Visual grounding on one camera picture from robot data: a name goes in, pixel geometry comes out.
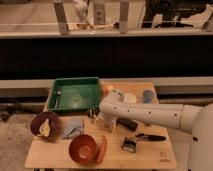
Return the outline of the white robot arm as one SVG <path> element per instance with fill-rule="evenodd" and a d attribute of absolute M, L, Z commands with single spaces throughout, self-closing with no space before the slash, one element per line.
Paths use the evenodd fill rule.
<path fill-rule="evenodd" d="M 121 117 L 189 133 L 188 171 L 213 171 L 213 104 L 125 103 L 123 97 L 114 89 L 102 99 L 99 109 L 108 125 Z"/>

